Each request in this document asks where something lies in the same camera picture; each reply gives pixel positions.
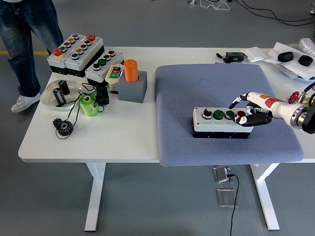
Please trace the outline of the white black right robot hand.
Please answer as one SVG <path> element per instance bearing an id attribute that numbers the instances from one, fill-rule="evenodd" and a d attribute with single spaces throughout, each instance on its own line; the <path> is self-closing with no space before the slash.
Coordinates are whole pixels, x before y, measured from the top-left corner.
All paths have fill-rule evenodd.
<path id="1" fill-rule="evenodd" d="M 294 113 L 296 111 L 294 104 L 258 92 L 248 92 L 237 97 L 229 109 L 234 108 L 242 101 L 249 102 L 248 115 L 244 117 L 234 115 L 230 116 L 230 119 L 243 127 L 269 124 L 272 118 L 283 119 L 287 125 L 295 126 L 294 121 L 297 115 Z"/>

